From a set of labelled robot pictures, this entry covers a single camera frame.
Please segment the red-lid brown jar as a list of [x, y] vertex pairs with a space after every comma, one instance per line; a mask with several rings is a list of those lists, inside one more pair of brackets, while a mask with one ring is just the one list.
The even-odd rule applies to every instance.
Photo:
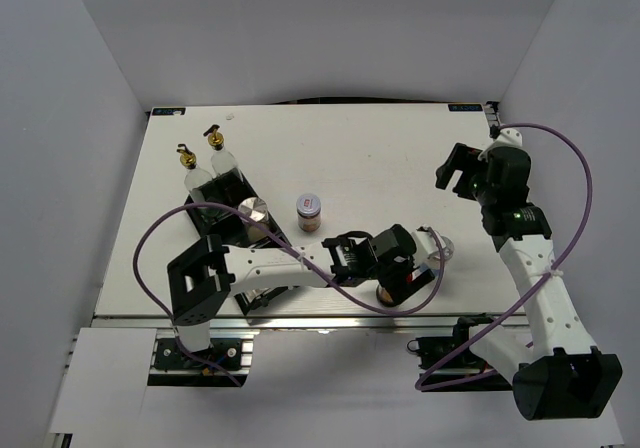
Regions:
[[379, 284], [376, 289], [376, 299], [384, 307], [397, 307], [406, 300], [405, 287], [403, 285], [385, 287]]

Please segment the blue-label silver-lid shaker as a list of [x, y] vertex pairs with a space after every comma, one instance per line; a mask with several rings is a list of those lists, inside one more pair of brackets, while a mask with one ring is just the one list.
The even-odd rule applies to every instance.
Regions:
[[455, 247], [449, 238], [436, 234], [428, 236], [425, 250], [426, 266], [432, 270], [440, 270], [441, 263], [447, 264], [453, 258]]

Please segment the white-lid orange spice jar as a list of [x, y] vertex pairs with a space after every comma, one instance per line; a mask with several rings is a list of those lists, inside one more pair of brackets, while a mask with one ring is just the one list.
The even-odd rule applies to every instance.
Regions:
[[321, 201], [312, 193], [299, 196], [296, 201], [298, 226], [305, 232], [314, 232], [321, 225]]

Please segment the tall silver-lid white shaker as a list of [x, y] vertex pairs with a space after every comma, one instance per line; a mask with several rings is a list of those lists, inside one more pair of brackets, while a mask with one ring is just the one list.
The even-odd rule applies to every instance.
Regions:
[[249, 243], [254, 244], [262, 240], [265, 233], [258, 226], [270, 229], [270, 214], [267, 203], [262, 198], [254, 196], [244, 199], [237, 209], [253, 221], [253, 223], [249, 223], [242, 219]]

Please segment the clear glass gold-spout bottle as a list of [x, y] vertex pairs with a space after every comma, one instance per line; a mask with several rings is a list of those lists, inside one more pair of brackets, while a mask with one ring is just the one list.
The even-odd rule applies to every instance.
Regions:
[[198, 165], [197, 156], [184, 143], [178, 144], [176, 151], [186, 169], [184, 184], [192, 200], [195, 203], [205, 202], [203, 187], [213, 180], [212, 175]]

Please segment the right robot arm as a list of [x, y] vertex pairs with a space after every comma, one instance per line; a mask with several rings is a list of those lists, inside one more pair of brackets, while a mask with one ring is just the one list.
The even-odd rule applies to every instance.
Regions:
[[504, 327], [476, 323], [451, 342], [453, 358], [472, 367], [484, 360], [512, 388], [527, 420], [599, 417], [622, 377], [614, 354], [604, 354], [581, 324], [563, 276], [555, 267], [552, 231], [529, 200], [531, 159], [521, 148], [488, 150], [455, 144], [436, 171], [447, 187], [481, 207], [482, 223], [520, 295], [532, 336], [521, 344]]

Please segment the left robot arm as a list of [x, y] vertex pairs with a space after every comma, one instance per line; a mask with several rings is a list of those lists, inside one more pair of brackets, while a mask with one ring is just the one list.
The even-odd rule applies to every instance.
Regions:
[[273, 288], [347, 290], [375, 282], [380, 303], [396, 307], [436, 278], [445, 262], [438, 234], [395, 224], [374, 237], [359, 232], [307, 246], [226, 245], [207, 235], [167, 267], [177, 355], [199, 367], [211, 355], [209, 323], [229, 297]]

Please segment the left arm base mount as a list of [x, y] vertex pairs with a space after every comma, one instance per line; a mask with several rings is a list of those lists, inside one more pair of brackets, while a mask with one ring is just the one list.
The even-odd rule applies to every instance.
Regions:
[[152, 349], [147, 385], [151, 387], [240, 388], [249, 374], [253, 336], [213, 332], [209, 346], [186, 354], [168, 330]]

